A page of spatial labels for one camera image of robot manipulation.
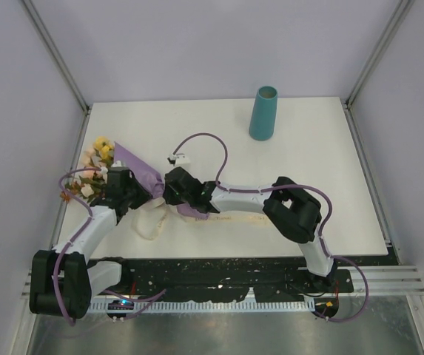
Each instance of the gray wall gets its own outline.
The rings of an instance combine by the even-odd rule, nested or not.
[[[411,8],[355,109],[397,246],[424,280],[424,0]]]
[[[21,5],[0,0],[0,354],[33,253],[50,239],[81,118]]]
[[[34,0],[90,103],[346,97],[397,0]]]

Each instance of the teal cylinder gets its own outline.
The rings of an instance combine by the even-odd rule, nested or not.
[[[256,93],[255,105],[249,124],[249,135],[256,141],[267,141],[274,134],[277,111],[277,90],[261,87]]]

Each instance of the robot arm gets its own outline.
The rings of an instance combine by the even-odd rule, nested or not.
[[[333,283],[337,264],[323,250],[317,236],[317,227],[322,219],[320,202],[303,189],[281,189],[262,192],[273,186],[293,185],[288,177],[279,177],[273,184],[265,186],[231,186],[219,189],[214,181],[201,183],[182,167],[166,174],[164,198],[168,204],[188,203],[202,213],[244,211],[265,214],[287,239],[299,244],[306,259],[307,269],[314,280],[330,286]],[[255,190],[254,193],[237,191]],[[283,203],[291,201],[288,208]]]
[[[265,214],[285,238],[299,244],[314,285],[322,285],[326,290],[333,284],[336,263],[326,255],[321,244],[323,241],[316,235],[322,218],[319,201],[303,189],[261,192],[272,186],[294,184],[292,180],[279,177],[273,184],[256,187],[221,184],[232,190],[223,191],[214,181],[201,183],[186,170],[176,167],[166,174],[165,183],[164,199],[169,205],[188,203],[202,213],[245,211]],[[233,192],[240,189],[252,189],[255,193]],[[128,168],[110,168],[105,191],[90,204],[92,220],[85,230],[74,242],[59,243],[52,250],[41,250],[34,256],[30,310],[37,314],[61,315],[53,287],[53,270],[66,243],[70,243],[70,247],[61,261],[59,287],[67,313],[73,319],[82,318],[86,314],[90,300],[95,295],[123,281],[128,283],[128,280],[122,278],[129,275],[129,270],[123,270],[120,263],[100,260],[88,267],[89,261],[101,240],[115,228],[128,210],[137,209],[151,199],[151,194],[139,184]],[[288,200],[292,202],[289,208],[283,204]]]
[[[61,262],[59,288],[67,313],[82,318],[90,300],[110,286],[117,285],[123,266],[115,261],[98,261],[88,267],[92,253],[101,240],[119,223],[129,209],[137,209],[152,199],[126,167],[108,170],[107,186],[102,196],[91,202],[92,220],[75,241],[59,243],[52,250],[38,251],[33,258],[30,289],[30,310],[37,314],[61,315],[53,286],[54,265],[60,251],[70,244]],[[82,223],[72,235],[84,227]]]

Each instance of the purple wrapping paper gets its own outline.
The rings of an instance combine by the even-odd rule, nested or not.
[[[135,174],[136,180],[151,193],[152,198],[162,197],[164,193],[164,183],[161,174],[149,164],[142,161],[136,155],[124,148],[120,143],[115,142],[115,161],[121,160]],[[200,213],[188,204],[178,205],[177,212],[186,217],[207,219],[208,214]]]

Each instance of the white table surface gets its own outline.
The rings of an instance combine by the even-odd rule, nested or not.
[[[332,254],[387,254],[346,117],[339,98],[280,98],[274,136],[249,137],[254,100],[147,101],[94,104],[83,148],[103,135],[117,141],[161,174],[166,158],[187,136],[211,132],[228,146],[221,181],[240,185],[274,183],[287,176],[323,190],[334,204],[324,235]],[[190,173],[214,180],[223,161],[221,145],[208,137],[182,149]],[[326,203],[322,201],[325,215]],[[228,212],[209,221],[185,221],[168,214],[161,235],[145,240],[131,228],[129,212],[92,257],[282,257],[300,256],[297,244],[282,237],[261,215]],[[60,240],[67,239],[86,212],[69,203]]]

